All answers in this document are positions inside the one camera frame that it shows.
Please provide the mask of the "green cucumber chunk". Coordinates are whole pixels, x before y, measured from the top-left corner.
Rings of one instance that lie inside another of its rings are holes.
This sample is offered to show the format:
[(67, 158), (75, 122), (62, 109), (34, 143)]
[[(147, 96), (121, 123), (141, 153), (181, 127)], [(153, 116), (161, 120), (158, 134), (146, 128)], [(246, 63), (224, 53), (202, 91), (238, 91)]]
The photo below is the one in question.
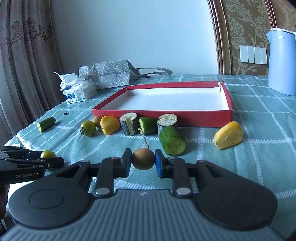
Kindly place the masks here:
[(165, 126), (159, 134), (159, 141), (170, 156), (183, 155), (187, 148), (186, 140), (174, 126)]

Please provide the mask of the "green tomato round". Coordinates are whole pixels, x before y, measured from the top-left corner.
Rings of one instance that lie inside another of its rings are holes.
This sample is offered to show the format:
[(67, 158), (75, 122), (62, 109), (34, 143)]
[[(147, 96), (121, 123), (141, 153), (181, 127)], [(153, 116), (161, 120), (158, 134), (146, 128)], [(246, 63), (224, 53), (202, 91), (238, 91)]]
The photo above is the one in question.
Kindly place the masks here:
[(40, 154), (41, 159), (55, 158), (56, 154), (53, 151), (45, 150)]

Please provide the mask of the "brown longan with stem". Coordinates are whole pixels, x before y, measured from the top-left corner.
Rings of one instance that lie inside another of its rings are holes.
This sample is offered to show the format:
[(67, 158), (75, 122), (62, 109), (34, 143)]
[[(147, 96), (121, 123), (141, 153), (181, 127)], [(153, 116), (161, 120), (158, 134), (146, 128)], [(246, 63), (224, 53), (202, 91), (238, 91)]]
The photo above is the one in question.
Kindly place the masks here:
[(148, 170), (152, 168), (155, 163), (155, 155), (153, 151), (149, 149), (149, 145), (145, 138), (142, 136), (145, 143), (145, 148), (138, 148), (132, 154), (132, 164), (136, 169)]

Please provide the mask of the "yellow jackfruit piece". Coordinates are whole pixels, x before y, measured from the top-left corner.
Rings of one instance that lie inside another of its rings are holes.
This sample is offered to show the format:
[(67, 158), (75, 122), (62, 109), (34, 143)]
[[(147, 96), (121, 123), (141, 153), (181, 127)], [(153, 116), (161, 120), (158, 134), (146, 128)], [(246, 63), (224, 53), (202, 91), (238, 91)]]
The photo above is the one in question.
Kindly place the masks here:
[(100, 127), (105, 135), (111, 135), (120, 128), (120, 122), (115, 116), (107, 115), (101, 118)]
[(215, 133), (213, 143), (219, 150), (240, 144), (243, 140), (243, 129), (236, 121), (231, 121)]

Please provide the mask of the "green tomato with calyx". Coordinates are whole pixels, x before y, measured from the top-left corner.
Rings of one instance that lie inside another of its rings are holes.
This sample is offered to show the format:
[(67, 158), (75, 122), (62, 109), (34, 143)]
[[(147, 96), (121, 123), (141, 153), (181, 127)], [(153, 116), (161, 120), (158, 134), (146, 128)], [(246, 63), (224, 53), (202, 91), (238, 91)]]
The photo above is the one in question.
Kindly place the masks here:
[(80, 132), (82, 135), (85, 136), (92, 136), (96, 132), (96, 125), (90, 120), (85, 120), (80, 125)]

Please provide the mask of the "dark sugarcane chunk whole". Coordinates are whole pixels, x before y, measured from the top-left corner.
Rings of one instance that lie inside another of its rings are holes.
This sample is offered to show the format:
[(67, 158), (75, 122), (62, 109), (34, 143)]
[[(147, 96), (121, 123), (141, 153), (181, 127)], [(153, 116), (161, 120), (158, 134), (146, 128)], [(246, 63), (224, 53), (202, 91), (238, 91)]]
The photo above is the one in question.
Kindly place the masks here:
[(178, 119), (175, 114), (167, 113), (161, 115), (157, 120), (158, 125), (158, 135), (161, 133), (162, 129), (167, 126), (178, 127)]

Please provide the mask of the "small green cucumber slice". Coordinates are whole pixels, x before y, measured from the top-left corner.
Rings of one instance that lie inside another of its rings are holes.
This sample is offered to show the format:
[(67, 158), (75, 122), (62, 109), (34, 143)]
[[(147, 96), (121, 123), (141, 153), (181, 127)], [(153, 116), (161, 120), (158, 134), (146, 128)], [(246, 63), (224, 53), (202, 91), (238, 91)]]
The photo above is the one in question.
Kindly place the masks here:
[(158, 130), (157, 119), (149, 117), (140, 117), (139, 127), (140, 134), (142, 135), (149, 135), (151, 133), (155, 133)]

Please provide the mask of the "dark sugarcane chunk bitten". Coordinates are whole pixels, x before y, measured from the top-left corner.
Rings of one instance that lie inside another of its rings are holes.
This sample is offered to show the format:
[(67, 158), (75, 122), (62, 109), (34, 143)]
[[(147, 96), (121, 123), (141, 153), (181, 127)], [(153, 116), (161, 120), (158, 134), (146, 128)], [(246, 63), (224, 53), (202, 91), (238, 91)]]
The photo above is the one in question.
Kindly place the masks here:
[(125, 113), (119, 118), (119, 121), (126, 136), (134, 136), (139, 133), (139, 118), (136, 113)]

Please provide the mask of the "brown longan without stem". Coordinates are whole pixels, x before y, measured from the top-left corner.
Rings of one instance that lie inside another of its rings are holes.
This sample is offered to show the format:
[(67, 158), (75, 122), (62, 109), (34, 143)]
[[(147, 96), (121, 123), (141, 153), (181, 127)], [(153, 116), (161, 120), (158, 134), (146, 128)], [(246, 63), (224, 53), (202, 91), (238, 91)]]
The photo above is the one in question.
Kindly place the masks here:
[(101, 129), (101, 125), (100, 125), (101, 119), (102, 119), (101, 116), (95, 116), (92, 119), (92, 122), (95, 124), (96, 128), (98, 128), (98, 129)]

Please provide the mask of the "cucumber end piece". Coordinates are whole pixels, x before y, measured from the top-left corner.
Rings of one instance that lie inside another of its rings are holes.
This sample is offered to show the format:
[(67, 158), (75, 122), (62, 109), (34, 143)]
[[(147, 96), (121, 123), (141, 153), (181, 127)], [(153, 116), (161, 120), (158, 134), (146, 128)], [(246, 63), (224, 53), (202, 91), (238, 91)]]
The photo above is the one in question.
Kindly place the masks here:
[(43, 133), (49, 128), (51, 128), (53, 125), (55, 125), (55, 122), (56, 122), (56, 119), (54, 117), (46, 118), (37, 123), (37, 128), (39, 132)]

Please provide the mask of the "brown patterned curtain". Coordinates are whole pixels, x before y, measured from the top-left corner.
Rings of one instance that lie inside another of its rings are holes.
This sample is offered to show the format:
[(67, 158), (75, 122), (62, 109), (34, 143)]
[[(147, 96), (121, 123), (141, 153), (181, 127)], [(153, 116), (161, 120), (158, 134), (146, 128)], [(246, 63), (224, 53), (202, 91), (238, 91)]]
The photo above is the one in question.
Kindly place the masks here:
[(49, 1), (1, 1), (1, 140), (61, 103)]

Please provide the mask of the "white tissue pack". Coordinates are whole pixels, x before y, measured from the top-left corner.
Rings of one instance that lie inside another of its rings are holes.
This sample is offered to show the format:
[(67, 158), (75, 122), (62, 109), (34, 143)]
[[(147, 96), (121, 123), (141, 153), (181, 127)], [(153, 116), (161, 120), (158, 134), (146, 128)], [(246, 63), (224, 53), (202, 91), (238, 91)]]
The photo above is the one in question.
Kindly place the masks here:
[(67, 104), (89, 100), (97, 93), (95, 83), (92, 80), (86, 80), (75, 73), (54, 73), (61, 79), (60, 90)]

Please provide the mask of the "teal plaid tablecloth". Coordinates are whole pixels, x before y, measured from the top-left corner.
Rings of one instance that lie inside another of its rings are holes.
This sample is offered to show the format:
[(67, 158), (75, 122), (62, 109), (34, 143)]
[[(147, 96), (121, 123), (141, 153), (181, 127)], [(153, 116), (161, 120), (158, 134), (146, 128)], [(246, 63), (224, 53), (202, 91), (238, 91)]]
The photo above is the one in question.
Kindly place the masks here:
[[(269, 188), (278, 200), (272, 226), (288, 237), (295, 230), (295, 97), (269, 88), (266, 77), (252, 75), (177, 75), (138, 80), (138, 84), (219, 80), (224, 81), (230, 94), (232, 120), (241, 125), (243, 141), (218, 150), (213, 144), (216, 128), (179, 128), (187, 141), (183, 159), (188, 163), (205, 159)], [(32, 123), (8, 145), (51, 150), (63, 157), (66, 165), (80, 160), (100, 163), (127, 148), (145, 148), (142, 136), (128, 137), (122, 130), (110, 136), (101, 131), (91, 137), (81, 135), (82, 121), (91, 120), (92, 109), (115, 92), (116, 88), (105, 89), (84, 102), (63, 102), (43, 115), (56, 119), (51, 129), (40, 133), (37, 124)], [(161, 148), (158, 135), (145, 138), (151, 150)]]

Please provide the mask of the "white wall switch panel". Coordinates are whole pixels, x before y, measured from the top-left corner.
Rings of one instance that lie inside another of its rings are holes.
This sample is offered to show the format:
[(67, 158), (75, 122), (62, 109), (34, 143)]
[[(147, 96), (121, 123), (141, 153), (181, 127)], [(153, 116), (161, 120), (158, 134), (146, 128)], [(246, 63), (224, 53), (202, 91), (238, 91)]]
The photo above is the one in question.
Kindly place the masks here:
[(252, 46), (239, 46), (240, 62), (267, 65), (267, 50)]

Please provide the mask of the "gold ornate wall frame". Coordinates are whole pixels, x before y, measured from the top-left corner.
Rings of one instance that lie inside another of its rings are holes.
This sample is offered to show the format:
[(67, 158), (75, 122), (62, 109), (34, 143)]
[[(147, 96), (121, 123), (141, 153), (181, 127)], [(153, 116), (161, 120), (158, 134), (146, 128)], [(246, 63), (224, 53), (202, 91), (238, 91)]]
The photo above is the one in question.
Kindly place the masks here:
[(268, 74), (268, 66), (240, 61), (240, 46), (270, 49), (271, 28), (295, 31), (295, 1), (208, 1), (218, 53), (219, 74)]

